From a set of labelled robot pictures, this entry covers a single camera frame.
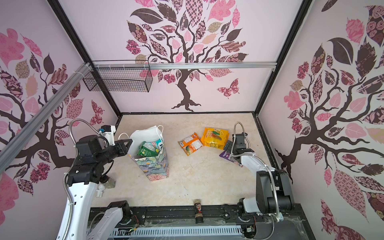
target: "shopping bag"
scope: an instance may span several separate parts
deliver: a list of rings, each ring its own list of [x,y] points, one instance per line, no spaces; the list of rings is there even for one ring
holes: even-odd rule
[[[136,130],[132,133],[130,139],[133,140],[128,150],[129,157],[137,163],[139,168],[144,172],[150,181],[156,181],[168,177],[168,157],[164,146],[162,131],[159,126],[153,126],[145,130]],[[160,152],[155,157],[142,157],[137,155],[139,146],[142,142],[154,142],[161,139],[159,144]]]

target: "purple snack package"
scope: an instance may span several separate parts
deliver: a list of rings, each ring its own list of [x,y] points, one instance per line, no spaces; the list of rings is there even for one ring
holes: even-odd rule
[[[230,158],[229,158],[229,155],[230,155],[230,154],[231,154],[230,152],[224,151],[224,152],[222,152],[219,156],[222,157],[222,158],[224,158],[224,159],[227,159],[227,160],[229,160],[229,161],[231,161],[231,162],[236,163],[236,164],[239,165],[240,167],[243,167],[243,165],[242,165],[241,163],[239,163],[238,161],[235,161],[235,160],[230,159]]]

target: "orange snack bag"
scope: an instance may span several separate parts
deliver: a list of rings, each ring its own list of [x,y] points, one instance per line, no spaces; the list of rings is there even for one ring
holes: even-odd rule
[[[216,128],[206,127],[201,142],[207,147],[223,150],[228,141],[229,132]]]
[[[188,156],[203,146],[203,144],[200,142],[200,139],[197,133],[194,133],[184,138],[183,140],[179,141],[179,144],[184,149],[184,152]]]

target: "beige floor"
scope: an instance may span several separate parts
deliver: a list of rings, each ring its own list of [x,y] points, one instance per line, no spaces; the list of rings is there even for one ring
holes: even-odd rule
[[[122,132],[131,135],[135,130],[164,126],[169,178],[150,182],[129,157],[117,158],[108,174],[116,180],[116,187],[106,189],[102,198],[95,197],[93,206],[106,207],[120,200],[127,200],[130,206],[192,205],[193,199],[201,199],[204,205],[221,205],[236,204],[242,197],[255,196],[255,176],[247,168],[219,157],[222,150],[201,147],[187,156],[177,143],[194,132],[201,137],[205,127],[226,129],[232,136],[237,121],[244,125],[251,148],[269,163],[250,113],[123,116],[115,138]],[[237,125],[236,130],[241,133],[241,126]]]

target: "black wire basket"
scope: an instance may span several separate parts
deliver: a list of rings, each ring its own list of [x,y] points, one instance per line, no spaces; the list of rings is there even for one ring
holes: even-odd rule
[[[138,67],[98,66],[85,75],[83,81],[90,91],[149,92],[153,80],[149,62],[139,63],[142,64]]]

